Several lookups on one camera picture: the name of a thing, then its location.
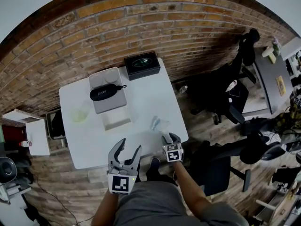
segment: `black box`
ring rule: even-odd
[[[125,58],[130,81],[160,72],[160,64],[155,52]]]

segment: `yellow note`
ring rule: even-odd
[[[277,81],[280,95],[283,96],[286,93],[286,89],[285,89],[285,84],[283,82],[282,76],[277,77],[276,81]]]

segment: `brick wall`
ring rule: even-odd
[[[237,37],[253,27],[257,46],[295,36],[254,0],[54,0],[0,44],[0,114],[44,114],[59,106],[60,87],[130,55],[155,51],[171,81],[210,71],[233,59]]]

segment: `person's arm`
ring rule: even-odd
[[[100,203],[91,226],[112,226],[118,205],[118,194],[111,194],[108,190]]]
[[[201,219],[203,210],[211,205],[211,202],[206,199],[203,190],[192,179],[181,162],[176,161],[173,165],[178,177],[178,184],[188,208],[194,216]]]

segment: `office chair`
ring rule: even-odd
[[[251,134],[246,139],[224,146],[218,144],[210,146],[209,141],[203,142],[190,159],[187,168],[191,177],[201,186],[206,196],[217,194],[227,190],[230,180],[230,172],[244,181],[242,192],[246,192],[250,186],[251,171],[245,173],[231,167],[231,157],[239,156],[246,164],[254,164],[265,153],[280,145],[266,145],[269,137],[259,134]]]
[[[259,39],[258,31],[251,29],[249,33],[242,36],[239,42],[238,54],[231,65],[225,64],[219,69],[201,74],[187,83],[187,92],[197,106],[196,109],[191,111],[192,114],[198,114],[207,109],[215,113],[215,124],[221,123],[221,115],[225,115],[235,124],[242,124],[245,121],[242,111],[249,91],[238,79],[248,77],[253,83],[256,83],[253,74],[245,67],[241,70],[241,65],[242,62],[246,66],[254,63],[254,43]],[[237,80],[237,85],[226,92],[226,89],[234,80]]]

